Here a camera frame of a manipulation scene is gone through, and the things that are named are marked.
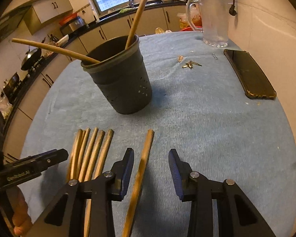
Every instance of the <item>hand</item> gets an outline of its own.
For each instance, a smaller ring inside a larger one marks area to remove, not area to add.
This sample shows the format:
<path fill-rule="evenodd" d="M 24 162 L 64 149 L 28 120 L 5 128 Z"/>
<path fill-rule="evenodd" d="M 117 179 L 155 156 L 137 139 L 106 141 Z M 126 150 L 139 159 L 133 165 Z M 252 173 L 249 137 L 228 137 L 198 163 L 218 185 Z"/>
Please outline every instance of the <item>hand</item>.
<path fill-rule="evenodd" d="M 13 209 L 14 215 L 12 217 L 12 222 L 15 225 L 14 234 L 17 236 L 26 235 L 33 224 L 30 216 L 27 213 L 28 205 L 24 199 L 22 191 L 19 188 L 17 204 Z"/>

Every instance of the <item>wooden chopstick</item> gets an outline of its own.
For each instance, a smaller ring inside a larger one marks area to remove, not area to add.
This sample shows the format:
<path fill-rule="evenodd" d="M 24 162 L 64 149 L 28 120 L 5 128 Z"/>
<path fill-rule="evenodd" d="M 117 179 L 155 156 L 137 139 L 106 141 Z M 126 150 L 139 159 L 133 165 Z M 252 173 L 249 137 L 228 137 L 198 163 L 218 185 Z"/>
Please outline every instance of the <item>wooden chopstick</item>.
<path fill-rule="evenodd" d="M 108 134 L 106 135 L 106 139 L 104 141 L 104 145 L 100 152 L 100 158 L 96 166 L 95 174 L 93 176 L 93 179 L 97 178 L 100 174 L 102 174 L 102 170 L 105 164 L 105 159 L 108 154 L 111 141 L 113 138 L 114 131 L 112 129 L 108 130 Z M 83 236 L 88 237 L 89 236 L 89 229 L 90 229 L 90 213 L 91 213 L 91 202 L 87 201 L 87 207 L 85 210 L 85 218 L 84 218 L 84 232 Z"/>
<path fill-rule="evenodd" d="M 89 142 L 89 145 L 88 145 L 88 148 L 87 148 L 87 151 L 83 157 L 82 166 L 81 166 L 79 177 L 78 177 L 79 182 L 84 181 L 84 177 L 87 172 L 88 164 L 89 164 L 90 157 L 91 157 L 91 152 L 92 152 L 92 149 L 94 146 L 94 142 L 95 142 L 95 138 L 96 138 L 98 130 L 99 129 L 97 127 L 94 129 L 93 134 L 90 139 L 90 142 Z"/>
<path fill-rule="evenodd" d="M 100 63 L 100 61 L 93 59 L 91 57 L 82 55 L 80 53 L 76 53 L 74 51 L 70 51 L 67 49 L 63 49 L 57 46 L 53 46 L 53 45 L 49 45 L 46 43 L 41 43 L 41 42 L 35 42 L 35 41 L 30 41 L 30 40 L 26 40 L 26 39 L 19 39 L 19 38 L 12 38 L 12 42 L 17 42 L 17 43 L 22 43 L 22 44 L 26 44 L 26 45 L 31 45 L 31 46 L 35 46 L 41 49 L 45 49 L 48 51 L 52 51 L 52 52 L 56 52 L 56 53 L 60 53 L 69 57 L 73 57 L 75 59 L 81 60 L 81 61 L 88 61 L 92 64 L 95 63 Z"/>
<path fill-rule="evenodd" d="M 90 134 L 90 128 L 87 128 L 85 130 L 85 134 L 83 136 L 83 141 L 81 144 L 81 148 L 79 151 L 79 156 L 78 156 L 78 162 L 77 162 L 77 175 L 76 175 L 76 179 L 79 178 L 79 174 L 80 174 L 80 170 L 81 170 L 81 165 L 82 165 L 82 160 L 83 160 L 83 156 L 84 156 L 84 151 L 85 151 L 85 147 L 87 146 L 87 142 L 89 139 L 89 134 Z"/>
<path fill-rule="evenodd" d="M 135 32 L 137 30 L 137 27 L 138 27 L 138 23 L 141 19 L 141 14 L 143 14 L 143 11 L 145 9 L 145 5 L 146 5 L 146 2 L 148 0 L 141 0 L 140 4 L 139 4 L 139 7 L 136 11 L 136 14 L 135 14 L 135 18 L 134 18 L 134 22 L 132 24 L 132 27 L 130 28 L 130 32 L 128 34 L 128 38 L 127 38 L 127 42 L 126 42 L 126 46 L 125 46 L 125 50 L 130 46 L 130 42 L 132 41 L 134 35 L 135 35 Z"/>
<path fill-rule="evenodd" d="M 93 147 L 93 151 L 92 151 L 92 154 L 91 154 L 88 169 L 87 169 L 85 177 L 84 177 L 84 181 L 90 181 L 91 178 L 92 178 L 92 174 L 93 174 L 93 171 L 94 171 L 94 166 L 96 164 L 97 156 L 99 154 L 104 135 L 105 135 L 105 132 L 103 130 L 101 130 L 100 134 L 99 134 L 99 137 L 97 138 L 96 143 L 95 143 L 95 145 Z"/>
<path fill-rule="evenodd" d="M 127 215 L 126 215 L 126 220 L 125 220 L 125 224 L 124 224 L 122 237 L 130 237 L 130 234 L 131 234 L 136 205 L 138 202 L 139 194 L 141 192 L 141 183 L 144 178 L 144 172 L 145 172 L 150 148 L 152 145 L 153 135 L 154 135 L 153 130 L 149 129 L 148 133 L 146 135 L 144 148 L 141 151 L 141 161 L 139 163 L 138 171 L 136 174 L 132 197 L 130 199 L 130 204 L 129 204 L 129 208 L 128 208 Z"/>
<path fill-rule="evenodd" d="M 70 180 L 71 163 L 72 163 L 72 158 L 73 158 L 73 154 L 74 154 L 74 147 L 75 147 L 75 144 L 76 144 L 76 139 L 78 138 L 79 130 L 82 131 L 81 129 L 78 129 L 78 132 L 77 132 L 77 134 L 76 134 L 76 136 L 74 137 L 74 140 L 73 140 L 73 145 L 72 145 L 72 149 L 71 149 L 71 153 L 70 153 L 69 165 L 68 165 L 67 175 L 66 175 L 66 181 L 67 182 Z"/>
<path fill-rule="evenodd" d="M 77 138 L 74 143 L 73 147 L 73 157 L 71 162 L 71 170 L 70 170 L 70 179 L 74 179 L 76 177 L 76 170 L 77 170 L 77 163 L 78 163 L 78 156 L 79 150 L 81 146 L 81 139 L 82 139 L 83 131 L 81 129 L 78 130 Z"/>

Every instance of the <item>black countertop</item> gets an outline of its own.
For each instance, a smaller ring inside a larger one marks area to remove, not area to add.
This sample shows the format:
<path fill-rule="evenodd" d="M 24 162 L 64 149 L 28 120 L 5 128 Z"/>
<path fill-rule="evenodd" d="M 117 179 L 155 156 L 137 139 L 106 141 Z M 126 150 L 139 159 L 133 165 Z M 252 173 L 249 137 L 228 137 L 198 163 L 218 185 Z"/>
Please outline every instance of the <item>black countertop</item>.
<path fill-rule="evenodd" d="M 178 1 L 178 0 L 174 0 L 171 2 L 162 2 L 161 0 L 152 0 L 152 1 L 148 1 L 147 5 L 145 6 L 145 10 L 150 10 L 150 9 L 155 9 L 155 8 L 162 8 L 162 7 L 169 7 L 169 6 L 178 6 L 178 5 L 185 5 L 186 1 Z M 81 31 L 76 32 L 75 34 L 73 34 L 72 36 L 70 36 L 69 41 L 63 46 L 63 48 L 65 48 L 67 45 L 69 45 L 71 42 L 73 42 L 75 39 L 77 39 L 79 36 L 91 31 L 92 29 L 95 29 L 105 23 L 111 22 L 113 20 L 125 17 L 127 15 L 133 14 L 137 11 L 138 8 L 138 4 L 135 5 L 135 8 L 129 11 L 126 11 L 124 13 L 119 13 L 120 10 L 116 10 L 113 11 L 103 17 L 100 18 L 100 20 L 98 22 L 93 21 L 91 23 L 89 23 L 89 27 L 88 28 L 84 28 Z M 52 55 L 50 55 L 49 57 L 47 57 L 46 59 L 43 59 L 40 62 L 40 65 L 36 68 L 35 72 L 33 72 L 30 77 L 24 79 L 22 81 L 22 83 L 19 86 L 18 89 L 18 94 L 15 97 L 15 99 L 13 99 L 13 101 L 11 101 L 12 105 L 13 105 L 13 109 L 10 113 L 10 115 L 8 116 L 8 118 L 6 119 L 4 128 L 3 128 L 3 137 L 5 138 L 5 136 L 7 135 L 7 131 L 9 129 L 9 126 L 11 124 L 11 121 L 13 119 L 13 116 L 15 115 L 15 112 L 17 111 L 17 108 L 19 107 L 22 99 L 25 97 L 27 91 L 30 89 L 30 87 L 32 86 L 32 84 L 35 82 L 35 80 L 37 79 L 37 77 L 42 73 L 42 71 L 48 66 L 48 64 L 57 56 L 57 53 L 53 53 Z"/>

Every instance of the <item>range hood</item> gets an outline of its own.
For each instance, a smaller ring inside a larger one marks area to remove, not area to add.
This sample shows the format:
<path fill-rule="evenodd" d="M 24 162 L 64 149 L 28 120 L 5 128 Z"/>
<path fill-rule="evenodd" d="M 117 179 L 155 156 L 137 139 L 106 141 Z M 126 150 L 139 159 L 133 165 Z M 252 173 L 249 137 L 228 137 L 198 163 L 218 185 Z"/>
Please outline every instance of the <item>range hood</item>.
<path fill-rule="evenodd" d="M 0 18 L 0 42 L 18 27 L 30 7 L 31 5 L 16 8 Z"/>

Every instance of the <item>mug handle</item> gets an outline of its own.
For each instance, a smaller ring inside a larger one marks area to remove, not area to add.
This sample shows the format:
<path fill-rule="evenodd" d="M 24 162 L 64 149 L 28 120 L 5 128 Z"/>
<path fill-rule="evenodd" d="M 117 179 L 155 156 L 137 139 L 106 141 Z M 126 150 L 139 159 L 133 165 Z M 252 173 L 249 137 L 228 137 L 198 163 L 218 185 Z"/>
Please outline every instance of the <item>mug handle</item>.
<path fill-rule="evenodd" d="M 187 3 L 186 3 L 186 17 L 187 17 L 187 21 L 188 21 L 190 27 L 194 31 L 203 31 L 203 28 L 195 26 L 195 24 L 193 23 L 193 21 L 191 19 L 191 6 L 193 4 L 198 5 L 199 3 L 200 3 L 199 0 L 188 0 Z"/>

